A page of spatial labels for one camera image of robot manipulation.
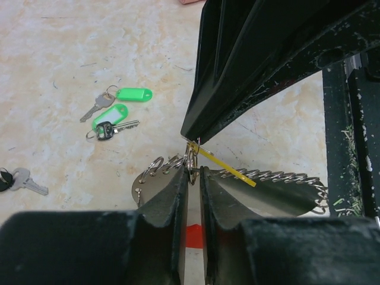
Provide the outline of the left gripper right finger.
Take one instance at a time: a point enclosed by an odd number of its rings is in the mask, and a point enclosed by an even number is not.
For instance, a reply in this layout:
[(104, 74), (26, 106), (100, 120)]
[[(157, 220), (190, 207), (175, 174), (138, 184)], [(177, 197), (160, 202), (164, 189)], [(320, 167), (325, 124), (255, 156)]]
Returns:
[(254, 284), (241, 222), (257, 215), (229, 194), (208, 167), (199, 171), (206, 284)]

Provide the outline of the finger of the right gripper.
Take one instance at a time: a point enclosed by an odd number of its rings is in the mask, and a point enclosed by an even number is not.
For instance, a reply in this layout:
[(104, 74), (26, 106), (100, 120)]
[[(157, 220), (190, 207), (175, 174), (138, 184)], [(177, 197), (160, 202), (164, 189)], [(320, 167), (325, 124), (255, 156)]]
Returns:
[(238, 62), (245, 77), (224, 128), (296, 82), (378, 45), (378, 1), (264, 1), (244, 36)]
[(181, 135), (209, 140), (238, 106), (245, 33), (264, 1), (206, 1), (201, 13), (194, 89)]

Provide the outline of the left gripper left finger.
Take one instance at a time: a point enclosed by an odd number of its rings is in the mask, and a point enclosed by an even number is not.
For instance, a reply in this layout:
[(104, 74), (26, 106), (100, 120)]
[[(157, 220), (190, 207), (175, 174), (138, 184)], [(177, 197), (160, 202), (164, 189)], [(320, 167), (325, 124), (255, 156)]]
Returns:
[(188, 171), (182, 166), (138, 209), (135, 284), (182, 284), (188, 213)]

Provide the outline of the yellow tag key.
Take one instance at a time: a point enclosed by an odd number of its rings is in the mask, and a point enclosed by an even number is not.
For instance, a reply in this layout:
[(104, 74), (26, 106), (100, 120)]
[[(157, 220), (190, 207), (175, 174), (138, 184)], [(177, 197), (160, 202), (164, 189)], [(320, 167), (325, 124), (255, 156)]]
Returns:
[(223, 170), (226, 170), (233, 176), (242, 180), (249, 186), (256, 187), (257, 183), (254, 182), (252, 179), (248, 178), (246, 175), (240, 173), (238, 170), (234, 169), (232, 166), (218, 159), (214, 154), (212, 154), (208, 150), (202, 148), (200, 145), (200, 138), (198, 138), (195, 142), (190, 141), (188, 139), (185, 139), (185, 140), (186, 140), (186, 150), (183, 157), (183, 165), (188, 169), (189, 175), (191, 176), (190, 183), (192, 185), (195, 183), (195, 180), (197, 178), (197, 175), (195, 174), (195, 170), (197, 169), (197, 166), (198, 166), (198, 155), (201, 154), (202, 156), (209, 159), (211, 162), (215, 163), (216, 165), (220, 166)]

